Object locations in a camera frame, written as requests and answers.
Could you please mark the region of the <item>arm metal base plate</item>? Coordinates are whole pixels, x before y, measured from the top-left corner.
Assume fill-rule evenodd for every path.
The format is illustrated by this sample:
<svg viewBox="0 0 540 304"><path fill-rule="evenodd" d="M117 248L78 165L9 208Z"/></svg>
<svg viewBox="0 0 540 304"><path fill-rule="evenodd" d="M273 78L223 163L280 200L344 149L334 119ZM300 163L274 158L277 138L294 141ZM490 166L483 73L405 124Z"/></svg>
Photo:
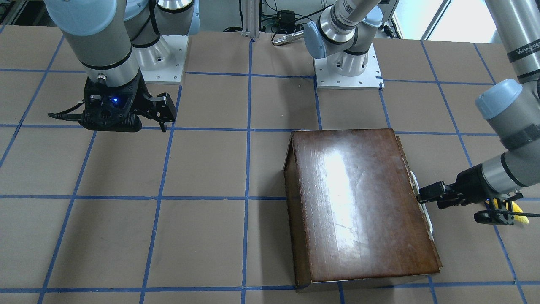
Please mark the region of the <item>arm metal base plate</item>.
<svg viewBox="0 0 540 304"><path fill-rule="evenodd" d="M385 87L374 44L365 54L340 52L315 58L313 63L318 88L380 90Z"/></svg>
<svg viewBox="0 0 540 304"><path fill-rule="evenodd" d="M147 84L181 84L185 71L189 36L161 36L152 46L133 47Z"/></svg>

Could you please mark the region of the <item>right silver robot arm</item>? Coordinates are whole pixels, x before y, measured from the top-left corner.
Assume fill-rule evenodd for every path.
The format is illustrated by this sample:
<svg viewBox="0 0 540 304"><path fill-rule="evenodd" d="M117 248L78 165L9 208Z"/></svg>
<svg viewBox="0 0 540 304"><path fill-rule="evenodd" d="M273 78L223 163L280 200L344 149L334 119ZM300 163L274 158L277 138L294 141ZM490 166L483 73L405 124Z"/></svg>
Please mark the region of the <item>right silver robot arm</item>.
<svg viewBox="0 0 540 304"><path fill-rule="evenodd" d="M140 118L162 132L177 118L170 94L152 96L143 71L173 64L165 36L200 29L197 0L46 0L47 12L86 71L83 99L49 117L93 131L134 133Z"/></svg>

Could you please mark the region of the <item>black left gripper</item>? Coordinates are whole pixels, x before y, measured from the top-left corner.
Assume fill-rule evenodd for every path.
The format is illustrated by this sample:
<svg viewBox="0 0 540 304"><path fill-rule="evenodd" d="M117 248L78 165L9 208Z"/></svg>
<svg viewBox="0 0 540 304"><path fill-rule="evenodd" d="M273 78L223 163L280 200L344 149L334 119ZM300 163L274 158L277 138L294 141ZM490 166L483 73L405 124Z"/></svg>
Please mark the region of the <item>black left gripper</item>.
<svg viewBox="0 0 540 304"><path fill-rule="evenodd" d="M490 198L490 187L482 172L483 165L459 173L453 184L446 185L443 181L426 185L418 190L416 196L419 204L437 202L438 209L450 206L466 206L483 203Z"/></svg>

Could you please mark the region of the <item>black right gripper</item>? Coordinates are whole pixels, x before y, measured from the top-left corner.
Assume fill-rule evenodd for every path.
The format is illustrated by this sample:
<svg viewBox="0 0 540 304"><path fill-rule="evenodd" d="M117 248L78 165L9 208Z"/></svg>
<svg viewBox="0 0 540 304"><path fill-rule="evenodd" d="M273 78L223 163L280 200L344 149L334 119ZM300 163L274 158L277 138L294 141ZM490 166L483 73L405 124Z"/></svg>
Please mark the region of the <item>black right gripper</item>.
<svg viewBox="0 0 540 304"><path fill-rule="evenodd" d="M129 83L115 88L86 79L84 110L79 124L88 130L111 132L138 132L142 129L132 106L147 94L141 71ZM168 93L143 98L143 116L159 124L162 132L166 123L175 122L177 108Z"/></svg>

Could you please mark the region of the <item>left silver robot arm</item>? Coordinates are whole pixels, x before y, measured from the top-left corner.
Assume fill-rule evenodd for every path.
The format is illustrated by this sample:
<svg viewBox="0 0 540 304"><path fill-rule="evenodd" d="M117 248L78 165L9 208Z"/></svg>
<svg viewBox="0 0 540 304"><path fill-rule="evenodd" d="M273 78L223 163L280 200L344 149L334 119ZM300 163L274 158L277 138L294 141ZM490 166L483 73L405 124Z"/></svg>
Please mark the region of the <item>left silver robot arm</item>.
<svg viewBox="0 0 540 304"><path fill-rule="evenodd" d="M436 182L419 190L421 204L440 209L522 198L521 190L539 183L539 38L538 0L488 0L487 8L516 77L482 93L475 105L494 129L503 154L462 171L456 181Z"/></svg>

